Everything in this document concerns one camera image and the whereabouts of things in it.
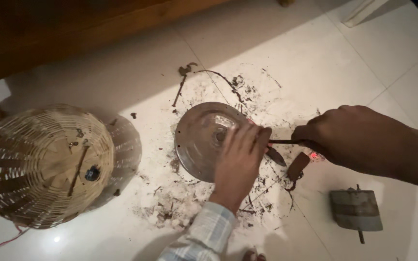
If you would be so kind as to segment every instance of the woven basket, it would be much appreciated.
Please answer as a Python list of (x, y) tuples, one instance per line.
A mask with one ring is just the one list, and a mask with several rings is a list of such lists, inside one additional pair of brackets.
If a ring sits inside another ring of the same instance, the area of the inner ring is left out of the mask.
[[(106, 127), (82, 109), (56, 104), (11, 116), (0, 124), (0, 215), (31, 228), (67, 222), (99, 196), (113, 161)], [(99, 178), (88, 181), (92, 166)]]

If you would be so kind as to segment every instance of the white tile floor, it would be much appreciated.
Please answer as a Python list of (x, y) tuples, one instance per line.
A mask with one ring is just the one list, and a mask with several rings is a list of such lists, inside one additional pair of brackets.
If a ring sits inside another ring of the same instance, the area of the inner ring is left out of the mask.
[[(27, 232), (0, 248), (0, 261), (153, 260), (181, 234), (212, 186), (195, 184), (183, 168), (172, 167), (176, 124), (202, 102), (240, 106), (222, 79), (199, 73), (187, 79), (172, 113), (181, 80), (177, 68), (189, 62), (230, 79), (240, 75), (240, 93), (252, 100), (243, 112), (272, 126), (276, 137), (289, 137), (317, 110), (342, 104), (368, 105), (418, 128), (418, 10), (394, 0), (357, 27), (340, 24), (358, 4), (297, 0), (282, 8), (275, 0), (236, 0), (95, 53), (0, 80), (0, 102), (8, 111), (67, 103), (105, 122), (122, 116), (142, 146), (137, 173), (119, 197), (56, 228)], [(257, 92), (247, 92), (248, 86)], [(278, 150), (287, 163), (305, 151)], [(262, 163), (250, 194), (253, 207), (243, 205), (256, 215), (240, 215), (227, 260), (239, 260), (251, 246), (270, 261), (418, 260), (417, 187), (316, 162), (298, 181), (290, 210), (292, 200), (283, 189), (289, 184), (279, 179), (285, 171)], [(329, 190), (357, 183), (375, 191), (384, 225), (381, 232), (365, 233), (365, 245), (357, 232), (333, 222), (328, 207)], [(172, 220), (162, 222), (157, 215), (172, 202)], [(0, 242), (16, 232), (0, 218)]]

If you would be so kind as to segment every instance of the metal plate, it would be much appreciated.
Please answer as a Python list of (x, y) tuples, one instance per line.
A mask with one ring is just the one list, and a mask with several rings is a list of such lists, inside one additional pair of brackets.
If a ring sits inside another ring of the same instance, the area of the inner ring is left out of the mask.
[(175, 131), (180, 163), (195, 178), (214, 182), (227, 128), (246, 123), (245, 116), (227, 104), (207, 102), (194, 106), (183, 115)]

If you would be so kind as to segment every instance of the shirt sleeve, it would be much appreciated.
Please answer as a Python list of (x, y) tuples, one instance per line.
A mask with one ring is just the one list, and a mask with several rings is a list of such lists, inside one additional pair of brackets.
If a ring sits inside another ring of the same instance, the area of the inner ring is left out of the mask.
[(158, 261), (219, 261), (234, 224), (231, 211), (206, 202), (187, 233), (166, 247)]

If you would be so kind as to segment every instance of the pink wire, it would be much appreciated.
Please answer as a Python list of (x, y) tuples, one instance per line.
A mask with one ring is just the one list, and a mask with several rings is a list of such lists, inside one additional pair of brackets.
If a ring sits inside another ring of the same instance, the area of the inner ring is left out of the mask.
[(15, 226), (15, 228), (17, 228), (17, 230), (19, 231), (19, 234), (16, 235), (13, 239), (7, 240), (7, 241), (4, 241), (3, 243), (1, 243), (0, 244), (0, 247), (6, 245), (9, 242), (12, 242), (12, 241), (18, 239), (21, 235), (25, 234), (25, 232), (27, 232), (29, 230), (29, 228), (28, 228), (28, 229), (22, 231), (22, 229), (20, 229), (19, 226)]

